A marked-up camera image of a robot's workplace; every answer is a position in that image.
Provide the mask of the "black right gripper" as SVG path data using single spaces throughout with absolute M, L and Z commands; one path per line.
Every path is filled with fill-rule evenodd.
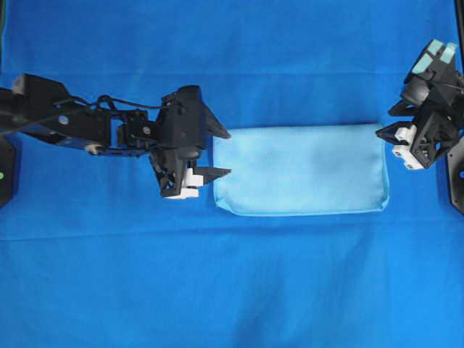
M 404 80 L 400 101 L 388 111 L 392 117 L 411 117 L 376 131 L 393 144 L 396 157 L 408 170 L 432 166 L 459 141 L 463 129 L 463 74 L 456 69 L 454 43 L 431 40 Z

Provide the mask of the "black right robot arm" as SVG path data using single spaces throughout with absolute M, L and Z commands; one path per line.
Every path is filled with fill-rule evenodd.
M 456 69 L 456 52 L 463 52 L 463 2 L 455 1 L 458 43 L 430 41 L 403 82 L 392 117 L 411 121 L 392 123 L 376 136 L 393 144 L 393 154 L 408 170 L 432 166 L 456 146 L 463 132 L 463 72 Z

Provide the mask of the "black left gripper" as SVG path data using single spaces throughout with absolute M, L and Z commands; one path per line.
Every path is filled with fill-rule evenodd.
M 196 167 L 205 149 L 206 130 L 218 138 L 231 138 L 203 103 L 199 86 L 184 86 L 162 98 L 162 109 L 153 128 L 155 145 L 150 151 L 161 197 L 196 198 L 199 187 L 231 173 L 231 169 Z

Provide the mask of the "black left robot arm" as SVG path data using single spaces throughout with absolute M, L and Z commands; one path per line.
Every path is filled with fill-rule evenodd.
M 89 102 L 71 95 L 63 83 L 21 75 L 1 89 L 1 204 L 15 192 L 17 150 L 7 138 L 23 133 L 47 144 L 83 150 L 92 156 L 148 156 L 165 199 L 196 198 L 199 187 L 231 170 L 200 167 L 207 137 L 229 139 L 202 99 L 197 85 L 162 97 L 155 120 L 152 107 L 101 95 Z

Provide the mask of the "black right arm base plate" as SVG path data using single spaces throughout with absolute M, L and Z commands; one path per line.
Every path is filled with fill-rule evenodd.
M 463 130 L 458 143 L 447 153 L 448 191 L 452 206 L 463 214 Z

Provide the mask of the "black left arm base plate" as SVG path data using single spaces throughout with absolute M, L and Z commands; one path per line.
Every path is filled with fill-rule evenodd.
M 16 193 L 17 181 L 17 151 L 12 142 L 1 137 L 1 196 L 0 204 L 3 208 Z

